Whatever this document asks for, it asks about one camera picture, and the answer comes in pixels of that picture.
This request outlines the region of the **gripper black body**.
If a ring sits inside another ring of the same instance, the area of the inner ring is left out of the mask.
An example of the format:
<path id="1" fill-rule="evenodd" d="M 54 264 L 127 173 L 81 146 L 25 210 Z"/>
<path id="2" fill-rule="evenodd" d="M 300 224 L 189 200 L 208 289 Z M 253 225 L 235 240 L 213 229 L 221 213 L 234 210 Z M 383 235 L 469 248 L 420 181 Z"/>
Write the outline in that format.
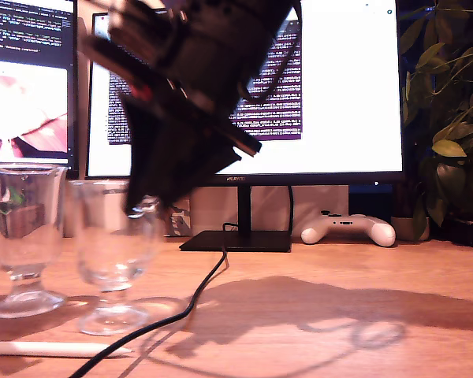
<path id="1" fill-rule="evenodd" d="M 127 19 L 110 25 L 109 38 L 85 36 L 81 49 L 134 87 L 131 96 L 162 122 L 159 155 L 217 133 L 253 156 L 260 142 L 229 117 L 276 32 L 263 19 Z"/>

